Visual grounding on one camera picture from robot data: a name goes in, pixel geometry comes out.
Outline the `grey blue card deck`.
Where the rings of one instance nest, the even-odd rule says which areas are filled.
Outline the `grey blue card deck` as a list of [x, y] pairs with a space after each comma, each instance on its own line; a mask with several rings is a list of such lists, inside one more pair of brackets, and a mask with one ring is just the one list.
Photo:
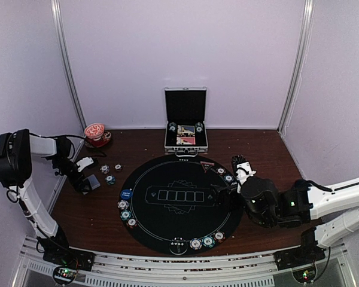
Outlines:
[[91, 193], [93, 190], [100, 187], [100, 185], [101, 184], [100, 184], [99, 180], [97, 179], [97, 177], [94, 174], [92, 174], [84, 180], [84, 187], [83, 187], [82, 194], [86, 195], [88, 193]]

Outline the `blue white 10 chip stack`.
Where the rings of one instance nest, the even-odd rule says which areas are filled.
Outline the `blue white 10 chip stack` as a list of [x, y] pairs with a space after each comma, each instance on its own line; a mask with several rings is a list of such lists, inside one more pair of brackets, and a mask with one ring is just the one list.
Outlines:
[[100, 171], [104, 175], [109, 173], [109, 171], [110, 171], [109, 165], [107, 165], [107, 164], [101, 165]]

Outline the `orange chips seat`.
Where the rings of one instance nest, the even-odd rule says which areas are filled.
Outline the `orange chips seat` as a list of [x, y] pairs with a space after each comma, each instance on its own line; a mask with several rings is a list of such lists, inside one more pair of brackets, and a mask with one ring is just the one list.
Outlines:
[[222, 243], [224, 242], [226, 239], [225, 234], [222, 231], [216, 231], [214, 233], [214, 240], [218, 243]]
[[224, 175], [226, 173], [226, 170], [224, 168], [220, 167], [220, 168], [217, 169], [217, 172], [220, 175]]
[[129, 228], [135, 228], [137, 225], [138, 225], [138, 222], [135, 218], [129, 218], [126, 222], [126, 225], [129, 227]]

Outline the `green blue chip stack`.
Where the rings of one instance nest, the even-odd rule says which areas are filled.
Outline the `green blue chip stack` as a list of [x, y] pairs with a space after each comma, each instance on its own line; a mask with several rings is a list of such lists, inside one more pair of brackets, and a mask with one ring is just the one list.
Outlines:
[[105, 178], [105, 182], [106, 182], [108, 185], [114, 185], [115, 182], [116, 182], [116, 178], [115, 178], [115, 176], [113, 176], [113, 175], [108, 175], [108, 176]]

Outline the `orange black 100 chip stack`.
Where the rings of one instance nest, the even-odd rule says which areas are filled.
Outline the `orange black 100 chip stack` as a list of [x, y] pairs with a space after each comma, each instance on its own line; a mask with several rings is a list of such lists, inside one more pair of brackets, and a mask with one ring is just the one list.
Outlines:
[[116, 164], [116, 165], [114, 166], [114, 168], [115, 168], [116, 171], [121, 171], [121, 170], [122, 170], [122, 165]]

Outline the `orange chips front seat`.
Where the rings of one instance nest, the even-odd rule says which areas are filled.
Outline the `orange chips front seat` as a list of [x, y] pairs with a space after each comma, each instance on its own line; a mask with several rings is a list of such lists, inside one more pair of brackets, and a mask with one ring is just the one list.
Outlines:
[[225, 234], [222, 231], [216, 231], [214, 233], [214, 240], [218, 243], [222, 243], [224, 242], [226, 239]]

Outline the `red black triangle marker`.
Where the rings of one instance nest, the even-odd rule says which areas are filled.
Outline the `red black triangle marker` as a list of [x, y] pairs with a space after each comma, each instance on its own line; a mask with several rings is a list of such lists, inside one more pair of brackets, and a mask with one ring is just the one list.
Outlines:
[[214, 163], [212, 162], [208, 162], [208, 161], [200, 161], [200, 164], [204, 170], [204, 172], [206, 173], [209, 169], [211, 169], [212, 167], [215, 166]]

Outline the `blue small blind button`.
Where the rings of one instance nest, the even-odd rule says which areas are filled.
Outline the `blue small blind button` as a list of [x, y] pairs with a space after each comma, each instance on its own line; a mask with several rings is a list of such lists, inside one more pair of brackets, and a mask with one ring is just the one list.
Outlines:
[[124, 189], [120, 192], [120, 198], [122, 200], [129, 200], [132, 197], [132, 189]]

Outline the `green chips front seat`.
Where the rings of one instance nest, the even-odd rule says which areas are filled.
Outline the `green chips front seat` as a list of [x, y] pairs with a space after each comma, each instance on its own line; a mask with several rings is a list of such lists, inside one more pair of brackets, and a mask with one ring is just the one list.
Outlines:
[[202, 244], [204, 247], [213, 248], [215, 246], [215, 239], [212, 236], [205, 236], [202, 239]]

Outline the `blue white chips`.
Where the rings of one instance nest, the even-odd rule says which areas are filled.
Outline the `blue white chips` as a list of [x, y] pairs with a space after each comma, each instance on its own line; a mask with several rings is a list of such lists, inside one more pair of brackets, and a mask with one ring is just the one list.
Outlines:
[[120, 200], [117, 203], [117, 207], [119, 210], [127, 210], [129, 208], [129, 202], [126, 200]]
[[189, 242], [189, 246], [193, 249], [193, 250], [199, 250], [202, 248], [203, 244], [202, 241], [200, 239], [194, 238], [191, 239]]

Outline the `blue white chips front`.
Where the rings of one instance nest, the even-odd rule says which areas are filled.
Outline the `blue white chips front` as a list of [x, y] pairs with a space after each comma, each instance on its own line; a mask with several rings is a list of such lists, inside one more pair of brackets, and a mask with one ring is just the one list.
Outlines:
[[189, 246], [193, 249], [193, 250], [199, 250], [202, 248], [203, 244], [202, 241], [200, 239], [194, 238], [191, 239], [189, 242]]

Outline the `clear round dealer button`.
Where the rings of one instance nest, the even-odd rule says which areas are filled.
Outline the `clear round dealer button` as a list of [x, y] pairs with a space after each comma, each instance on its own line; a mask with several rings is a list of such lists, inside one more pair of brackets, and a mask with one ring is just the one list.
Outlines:
[[169, 244], [169, 251], [173, 255], [184, 255], [188, 250], [188, 243], [182, 237], [174, 237]]

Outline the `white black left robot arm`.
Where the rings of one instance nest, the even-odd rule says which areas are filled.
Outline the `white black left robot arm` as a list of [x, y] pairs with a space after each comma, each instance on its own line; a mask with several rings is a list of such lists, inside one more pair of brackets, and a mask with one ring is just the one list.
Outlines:
[[36, 191], [32, 179], [32, 156], [50, 160], [57, 175], [65, 176], [75, 191], [87, 194], [93, 188], [83, 170], [95, 161], [84, 157], [73, 162], [71, 147], [68, 136], [38, 136], [28, 129], [0, 135], [0, 183], [7, 189], [8, 199], [20, 205], [36, 235], [56, 242], [50, 254], [60, 265], [69, 265], [74, 260], [74, 252], [67, 247], [62, 229], [50, 216]]

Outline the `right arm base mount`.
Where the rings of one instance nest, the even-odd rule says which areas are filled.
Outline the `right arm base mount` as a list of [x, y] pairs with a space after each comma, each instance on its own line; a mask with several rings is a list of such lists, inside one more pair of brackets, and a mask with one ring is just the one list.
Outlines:
[[316, 229], [312, 227], [302, 233], [299, 247], [277, 251], [273, 254], [278, 270], [311, 264], [325, 258], [325, 249], [318, 247], [318, 241], [315, 239]]

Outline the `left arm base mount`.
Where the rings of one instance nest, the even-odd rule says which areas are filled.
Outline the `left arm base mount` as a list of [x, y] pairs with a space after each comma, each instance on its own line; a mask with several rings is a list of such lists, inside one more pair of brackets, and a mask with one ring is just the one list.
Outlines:
[[75, 270], [91, 271], [95, 254], [70, 248], [68, 239], [63, 230], [58, 227], [55, 236], [48, 236], [39, 227], [37, 241], [42, 246], [43, 260]]

